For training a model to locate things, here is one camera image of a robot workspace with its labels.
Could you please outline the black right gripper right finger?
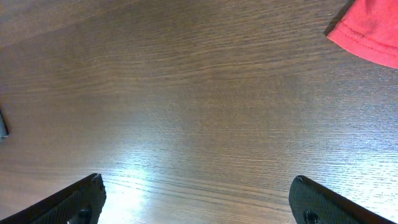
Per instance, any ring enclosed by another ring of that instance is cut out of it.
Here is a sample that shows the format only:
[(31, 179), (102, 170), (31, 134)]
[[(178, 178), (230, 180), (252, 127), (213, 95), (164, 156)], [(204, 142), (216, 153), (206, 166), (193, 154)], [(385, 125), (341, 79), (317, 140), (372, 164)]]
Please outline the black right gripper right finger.
[(289, 205), (299, 224), (394, 224), (304, 175), (292, 181)]

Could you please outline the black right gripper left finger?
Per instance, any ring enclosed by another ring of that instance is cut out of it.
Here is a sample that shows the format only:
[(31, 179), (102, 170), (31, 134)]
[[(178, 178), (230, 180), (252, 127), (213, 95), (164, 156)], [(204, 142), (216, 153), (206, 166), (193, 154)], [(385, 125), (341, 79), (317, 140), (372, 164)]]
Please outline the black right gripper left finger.
[(106, 201), (101, 174), (93, 173), (34, 205), (1, 220), (1, 224), (97, 224)]

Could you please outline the grey cargo shorts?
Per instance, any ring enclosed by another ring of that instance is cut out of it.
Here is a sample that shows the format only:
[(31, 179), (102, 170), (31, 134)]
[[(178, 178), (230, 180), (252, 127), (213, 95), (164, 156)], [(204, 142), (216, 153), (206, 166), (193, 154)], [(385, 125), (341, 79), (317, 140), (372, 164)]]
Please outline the grey cargo shorts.
[(1, 133), (0, 141), (3, 142), (3, 140), (5, 140), (8, 137), (9, 131), (1, 111), (0, 111), (0, 133)]

